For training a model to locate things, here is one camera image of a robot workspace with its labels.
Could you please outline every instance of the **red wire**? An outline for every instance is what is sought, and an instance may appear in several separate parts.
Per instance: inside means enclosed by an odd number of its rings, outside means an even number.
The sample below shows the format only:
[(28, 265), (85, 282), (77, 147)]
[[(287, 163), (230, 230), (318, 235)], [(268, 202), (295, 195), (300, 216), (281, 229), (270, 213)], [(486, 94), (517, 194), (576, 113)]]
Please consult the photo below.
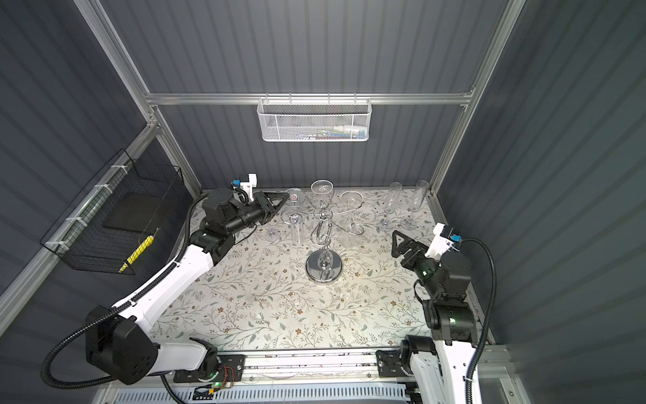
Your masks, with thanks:
[(227, 369), (231, 369), (231, 387), (233, 387), (233, 381), (235, 380), (236, 375), (235, 375), (235, 373), (233, 372), (233, 369), (232, 369), (232, 368), (230, 368), (230, 367), (228, 367), (228, 366), (225, 366), (225, 367), (224, 367), (224, 370), (226, 371)]

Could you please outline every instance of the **gray wall panel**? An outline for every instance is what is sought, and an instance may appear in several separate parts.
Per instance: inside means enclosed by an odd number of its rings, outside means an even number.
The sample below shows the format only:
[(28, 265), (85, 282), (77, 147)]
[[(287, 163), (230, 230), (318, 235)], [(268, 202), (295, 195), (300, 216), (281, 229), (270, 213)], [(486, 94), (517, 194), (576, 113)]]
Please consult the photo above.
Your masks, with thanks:
[(506, 2), (104, 3), (153, 92), (462, 92)]
[[(161, 145), (155, 140), (141, 156), (142, 160), (169, 164)], [(191, 196), (184, 192), (183, 203)], [(183, 215), (173, 215), (175, 223)], [(40, 380), (40, 367), (49, 350), (62, 338), (85, 324), (85, 316), (97, 305), (109, 307), (141, 286), (168, 259), (177, 234), (160, 232), (154, 248), (140, 257), (145, 263), (136, 275), (116, 275), (74, 271), (60, 262), (29, 300), (16, 320), (0, 339), (0, 394), (3, 403), (78, 403), (91, 401), (96, 388), (55, 390)], [(104, 373), (85, 361), (85, 339), (68, 345), (52, 366), (55, 377), (65, 380), (92, 379)]]
[[(646, 4), (529, 1), (439, 198), (535, 403), (641, 402)], [(482, 254), (474, 286), (488, 298)]]
[(3, 291), (145, 122), (72, 2), (0, 3)]
[[(0, 1), (0, 59), (3, 292), (45, 231), (145, 121), (72, 1)], [(165, 158), (159, 145), (150, 153)], [(42, 384), (41, 362), (91, 308), (110, 305), (148, 276), (115, 279), (57, 265), (0, 339), (3, 403), (88, 403), (92, 389)], [(99, 375), (82, 345), (66, 351), (54, 364), (56, 376)]]
[(256, 107), (161, 107), (206, 189), (257, 173), (260, 187), (309, 187), (318, 178), (337, 186), (414, 185), (428, 178), (460, 106), (375, 106), (367, 142), (265, 142)]

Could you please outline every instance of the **glass base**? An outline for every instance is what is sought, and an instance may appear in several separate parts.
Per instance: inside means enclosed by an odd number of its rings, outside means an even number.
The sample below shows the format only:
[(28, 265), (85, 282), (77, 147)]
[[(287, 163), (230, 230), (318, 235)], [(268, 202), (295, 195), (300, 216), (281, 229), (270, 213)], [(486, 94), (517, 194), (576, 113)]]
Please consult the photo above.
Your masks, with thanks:
[(417, 227), (417, 220), (414, 219), (405, 219), (402, 220), (401, 225), (406, 230), (413, 230)]
[(276, 241), (280, 238), (280, 231), (276, 228), (268, 228), (264, 235), (267, 241)]
[(391, 229), (394, 226), (392, 222), (389, 222), (384, 218), (384, 219), (381, 219), (379, 223), (377, 223), (377, 227), (379, 227), (380, 229)]
[(309, 255), (305, 262), (305, 272), (312, 281), (315, 282), (332, 282), (337, 280), (343, 272), (343, 262), (339, 254), (329, 251), (332, 254), (331, 264), (327, 268), (321, 267), (319, 258), (329, 250), (317, 250)]

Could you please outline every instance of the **metal glass holder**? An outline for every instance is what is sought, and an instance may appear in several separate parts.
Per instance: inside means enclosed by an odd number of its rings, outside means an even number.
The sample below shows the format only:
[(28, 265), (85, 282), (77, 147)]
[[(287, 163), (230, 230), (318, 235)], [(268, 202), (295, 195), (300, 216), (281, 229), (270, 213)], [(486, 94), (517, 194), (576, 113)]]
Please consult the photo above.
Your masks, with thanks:
[[(332, 226), (336, 226), (340, 230), (353, 236), (360, 236), (365, 232), (364, 227), (358, 223), (354, 223), (352, 217), (350, 218), (351, 222), (348, 226), (349, 229), (337, 224), (333, 220), (333, 217), (335, 215), (351, 213), (361, 208), (363, 206), (363, 196), (356, 191), (346, 191), (343, 193), (341, 201), (343, 201), (349, 209), (341, 212), (334, 212), (330, 208), (330, 205), (334, 198), (335, 190), (330, 181), (315, 181), (312, 184), (312, 192), (315, 194), (314, 199), (316, 200), (316, 203), (308, 198), (303, 190), (299, 188), (290, 188), (287, 190), (289, 198), (286, 205), (290, 206), (291, 210), (300, 213), (303, 216), (308, 215), (318, 219), (318, 223), (312, 229), (309, 239), (315, 246), (319, 247), (320, 250), (315, 251), (307, 258), (306, 272), (313, 281), (331, 282), (338, 279), (343, 271), (340, 256), (329, 249), (332, 241)], [(295, 209), (295, 207), (301, 206), (305, 201), (311, 204), (311, 211), (299, 211)]]

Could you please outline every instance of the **clear plastic glass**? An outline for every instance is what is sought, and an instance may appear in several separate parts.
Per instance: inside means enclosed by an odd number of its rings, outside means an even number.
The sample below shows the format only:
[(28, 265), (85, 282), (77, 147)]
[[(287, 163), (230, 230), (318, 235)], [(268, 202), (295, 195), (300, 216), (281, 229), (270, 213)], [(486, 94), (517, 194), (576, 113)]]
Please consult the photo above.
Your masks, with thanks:
[[(428, 182), (424, 180), (419, 180), (415, 183), (415, 190), (413, 195), (410, 197), (408, 202), (408, 210), (411, 212), (418, 212), (422, 208), (422, 203), (424, 202), (424, 197), (426, 196), (426, 190), (428, 189)], [(417, 227), (417, 221), (412, 219), (410, 216), (405, 220), (402, 220), (402, 227), (407, 230), (412, 230)]]
[(422, 203), (424, 202), (424, 197), (426, 196), (427, 189), (427, 181), (419, 180), (415, 183), (415, 191), (413, 191), (413, 196), (410, 198), (408, 210), (410, 210), (411, 212), (417, 212), (420, 210)]
[(293, 213), (289, 216), (289, 232), (291, 233), (291, 243), (293, 246), (302, 246), (305, 241), (305, 224), (303, 216)]
[(384, 198), (384, 213), (386, 217), (381, 219), (378, 223), (378, 226), (383, 229), (388, 229), (392, 227), (389, 216), (394, 214), (395, 208), (399, 203), (399, 197), (402, 193), (402, 184), (398, 182), (393, 182), (388, 188), (388, 194)]
[(267, 228), (265, 235), (263, 236), (267, 241), (276, 241), (280, 238), (280, 230), (275, 227)]
[[(341, 194), (341, 202), (350, 209), (358, 209), (363, 203), (363, 195), (358, 191), (345, 191)], [(355, 223), (352, 212), (350, 212), (350, 217), (339, 229), (341, 245), (345, 248), (356, 246), (359, 242), (359, 235), (363, 232), (363, 226)]]
[(314, 209), (325, 210), (328, 208), (330, 202), (332, 202), (334, 185), (328, 180), (314, 181), (312, 184), (312, 192), (314, 193), (312, 197)]
[(300, 188), (289, 188), (285, 192), (289, 194), (289, 198), (287, 199), (287, 202), (285, 202), (286, 206), (300, 206), (307, 198), (305, 196), (305, 192)]

